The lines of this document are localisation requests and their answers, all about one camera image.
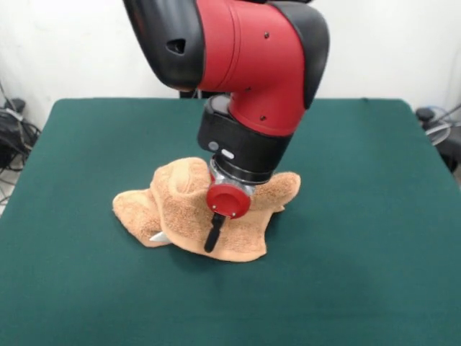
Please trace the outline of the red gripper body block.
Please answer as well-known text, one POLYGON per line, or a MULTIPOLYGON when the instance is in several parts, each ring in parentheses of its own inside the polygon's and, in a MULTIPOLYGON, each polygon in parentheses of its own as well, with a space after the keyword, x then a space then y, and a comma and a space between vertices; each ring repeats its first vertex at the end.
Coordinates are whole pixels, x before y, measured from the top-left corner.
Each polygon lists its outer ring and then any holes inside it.
POLYGON ((223 175, 211 174, 210 179, 206 194, 210 210, 229 218, 240 218, 249 211, 254 186, 244 185, 223 175))

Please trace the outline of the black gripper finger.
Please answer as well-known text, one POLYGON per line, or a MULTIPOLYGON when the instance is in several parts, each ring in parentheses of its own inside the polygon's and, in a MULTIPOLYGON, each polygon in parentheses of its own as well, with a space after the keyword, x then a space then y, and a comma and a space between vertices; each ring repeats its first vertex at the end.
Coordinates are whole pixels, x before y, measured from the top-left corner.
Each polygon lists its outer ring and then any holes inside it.
POLYGON ((220 230, 224 224, 224 216, 214 213, 212 220, 211 220, 212 228, 208 234, 206 239, 204 250, 206 252, 212 252, 215 248, 215 245, 218 242, 220 236, 220 230))

